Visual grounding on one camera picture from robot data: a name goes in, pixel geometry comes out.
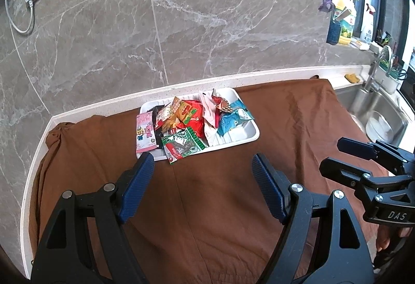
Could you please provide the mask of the person's right hand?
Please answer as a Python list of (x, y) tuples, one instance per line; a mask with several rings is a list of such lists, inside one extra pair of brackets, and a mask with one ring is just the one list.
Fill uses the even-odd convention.
[(376, 237), (376, 251), (380, 252), (387, 249), (393, 236), (405, 238), (410, 235), (411, 231), (412, 228), (409, 227), (396, 230), (391, 226), (379, 225)]

